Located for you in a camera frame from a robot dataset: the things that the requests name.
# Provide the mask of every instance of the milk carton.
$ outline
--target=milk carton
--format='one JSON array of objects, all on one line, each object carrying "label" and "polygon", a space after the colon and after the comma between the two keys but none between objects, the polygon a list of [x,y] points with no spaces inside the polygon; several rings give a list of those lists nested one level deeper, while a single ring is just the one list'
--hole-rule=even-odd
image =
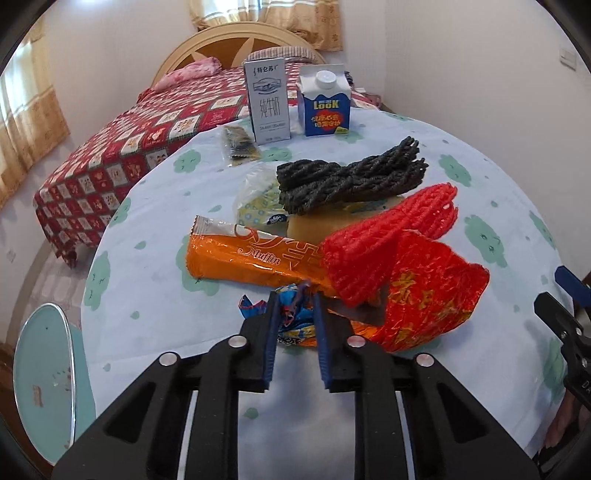
[{"label": "milk carton", "polygon": [[344,65],[302,65],[297,89],[298,117],[307,137],[349,131],[351,87]]},{"label": "milk carton", "polygon": [[247,61],[244,76],[256,143],[291,138],[285,59]]}]

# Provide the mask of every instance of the round table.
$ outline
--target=round table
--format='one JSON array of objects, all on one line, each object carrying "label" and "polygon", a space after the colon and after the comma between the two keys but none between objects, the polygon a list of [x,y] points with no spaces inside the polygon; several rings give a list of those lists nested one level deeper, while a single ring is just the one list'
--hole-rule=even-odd
[{"label": "round table", "polygon": [[[420,349],[435,355],[531,451],[561,400],[565,369],[560,342],[534,314],[533,302],[544,290],[565,305],[568,298],[553,281],[561,261],[552,237],[515,182],[444,131],[374,110],[352,109],[348,135],[295,133],[261,150],[263,161],[348,164],[409,135],[430,165],[421,187],[449,181],[459,189],[459,218],[441,241],[491,272],[472,317]],[[194,217],[234,223],[236,192],[257,163],[227,166],[219,131],[202,132],[135,185],[113,216],[82,309],[98,414],[160,353],[196,355],[238,332],[244,294],[253,303],[268,297],[265,287],[196,281],[184,266]],[[270,390],[241,394],[239,418],[240,478],[353,478],[353,395],[323,389],[314,350],[279,346]]]}]

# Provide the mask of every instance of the dark gray yarn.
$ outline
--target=dark gray yarn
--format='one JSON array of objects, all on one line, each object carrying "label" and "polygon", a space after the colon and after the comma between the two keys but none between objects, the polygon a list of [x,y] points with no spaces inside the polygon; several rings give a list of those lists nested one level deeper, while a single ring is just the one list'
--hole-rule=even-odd
[{"label": "dark gray yarn", "polygon": [[412,137],[381,155],[342,167],[324,160],[297,160],[277,167],[279,201],[290,214],[302,215],[321,205],[369,202],[401,195],[423,181],[428,167],[417,160],[418,141]]}]

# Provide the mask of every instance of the white wall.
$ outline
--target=white wall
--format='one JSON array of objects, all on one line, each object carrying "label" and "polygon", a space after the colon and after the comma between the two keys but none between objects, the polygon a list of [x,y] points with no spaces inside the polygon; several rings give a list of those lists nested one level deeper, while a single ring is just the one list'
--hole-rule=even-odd
[{"label": "white wall", "polygon": [[[57,0],[45,19],[53,83],[72,135],[0,210],[0,342],[45,241],[35,191],[75,148],[130,108],[166,57],[195,33],[185,0]],[[17,254],[12,264],[9,249]]]},{"label": "white wall", "polygon": [[560,64],[564,32],[535,0],[388,0],[386,18],[384,102],[497,162],[587,274],[591,75]]},{"label": "white wall", "polygon": [[355,86],[384,94],[386,79],[386,3],[392,0],[340,0],[344,52],[326,55],[342,61],[353,74]]},{"label": "white wall", "polygon": [[195,32],[186,0],[57,0],[46,14],[46,36],[74,141],[85,142],[132,107]]}]

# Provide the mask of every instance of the plastic bag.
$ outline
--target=plastic bag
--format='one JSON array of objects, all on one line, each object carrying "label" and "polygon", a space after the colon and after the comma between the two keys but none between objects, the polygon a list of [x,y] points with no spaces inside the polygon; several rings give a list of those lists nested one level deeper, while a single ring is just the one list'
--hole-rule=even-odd
[{"label": "plastic bag", "polygon": [[237,125],[222,125],[219,128],[222,152],[228,166],[260,160],[261,151],[244,128]]},{"label": "plastic bag", "polygon": [[236,223],[284,236],[288,215],[279,203],[279,193],[276,166],[263,164],[253,168],[234,200]]}]

